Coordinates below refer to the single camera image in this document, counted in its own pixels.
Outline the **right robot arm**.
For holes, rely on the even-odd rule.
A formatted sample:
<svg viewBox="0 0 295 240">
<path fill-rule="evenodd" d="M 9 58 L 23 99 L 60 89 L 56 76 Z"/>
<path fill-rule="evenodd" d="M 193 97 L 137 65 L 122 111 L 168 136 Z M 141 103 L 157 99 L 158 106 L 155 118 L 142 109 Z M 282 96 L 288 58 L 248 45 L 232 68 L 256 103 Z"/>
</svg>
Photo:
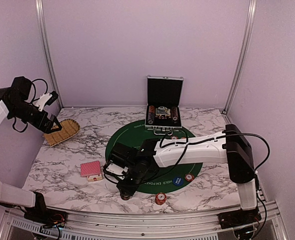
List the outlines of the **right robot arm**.
<svg viewBox="0 0 295 240">
<path fill-rule="evenodd" d="M 240 209 L 219 214 L 220 226 L 227 229 L 256 223 L 262 217 L 257 199 L 257 173 L 247 136 L 236 125 L 227 124 L 223 131 L 202 137 L 146 139 L 139 148 L 117 142 L 103 173 L 116 179 L 121 198 L 128 200 L 139 186 L 162 177 L 162 169 L 171 172 L 178 165 L 227 164 L 229 178 L 237 186 Z"/>
</svg>

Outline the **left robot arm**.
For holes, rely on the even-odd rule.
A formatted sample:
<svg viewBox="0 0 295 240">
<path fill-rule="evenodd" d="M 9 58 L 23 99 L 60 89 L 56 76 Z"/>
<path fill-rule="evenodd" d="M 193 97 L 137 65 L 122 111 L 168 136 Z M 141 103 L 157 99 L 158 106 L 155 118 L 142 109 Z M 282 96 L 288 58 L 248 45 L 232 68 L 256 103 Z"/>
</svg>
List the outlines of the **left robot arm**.
<svg viewBox="0 0 295 240">
<path fill-rule="evenodd" d="M 29 80 L 23 76 L 0 88 L 0 102 L 7 109 L 0 122 L 0 182 L 14 186 L 18 193 L 49 129 L 42 119 L 48 122 L 51 118 L 40 113 L 33 102 L 53 90 L 51 83 L 42 78 Z"/>
</svg>

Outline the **blue small blind button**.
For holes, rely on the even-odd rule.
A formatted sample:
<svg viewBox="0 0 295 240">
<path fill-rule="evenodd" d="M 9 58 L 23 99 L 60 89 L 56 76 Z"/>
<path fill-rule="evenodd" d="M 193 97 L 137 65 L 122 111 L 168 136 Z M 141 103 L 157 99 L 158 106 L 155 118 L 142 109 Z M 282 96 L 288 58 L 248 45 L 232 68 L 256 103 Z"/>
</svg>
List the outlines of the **blue small blind button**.
<svg viewBox="0 0 295 240">
<path fill-rule="evenodd" d="M 180 187 L 184 184 L 184 179 L 182 177 L 176 176 L 172 179 L 172 183 L 176 187 Z"/>
</svg>

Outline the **black red 100 chip stack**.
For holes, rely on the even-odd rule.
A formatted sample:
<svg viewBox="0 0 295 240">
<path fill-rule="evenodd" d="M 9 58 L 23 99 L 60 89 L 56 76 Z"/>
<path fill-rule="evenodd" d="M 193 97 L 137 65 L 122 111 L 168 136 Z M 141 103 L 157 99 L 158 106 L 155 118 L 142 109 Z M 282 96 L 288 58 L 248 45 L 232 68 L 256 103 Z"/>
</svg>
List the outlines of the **black red 100 chip stack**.
<svg viewBox="0 0 295 240">
<path fill-rule="evenodd" d="M 126 195 L 126 194 L 120 194 L 120 197 L 121 197 L 121 199 L 124 200 L 124 201 L 128 201 L 128 200 L 131 198 L 130 195 Z"/>
</svg>

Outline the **red yellow 5 chip stack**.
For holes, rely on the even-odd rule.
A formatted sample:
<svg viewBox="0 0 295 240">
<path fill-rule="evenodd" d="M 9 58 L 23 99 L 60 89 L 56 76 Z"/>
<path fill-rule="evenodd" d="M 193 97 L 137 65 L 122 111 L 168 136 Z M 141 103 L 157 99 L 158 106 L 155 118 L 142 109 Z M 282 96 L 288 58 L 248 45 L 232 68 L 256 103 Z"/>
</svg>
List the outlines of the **red yellow 5 chip stack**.
<svg viewBox="0 0 295 240">
<path fill-rule="evenodd" d="M 157 193 L 155 196 L 155 203 L 157 205 L 163 205 L 166 202 L 166 200 L 167 200 L 167 196 L 163 192 Z"/>
</svg>

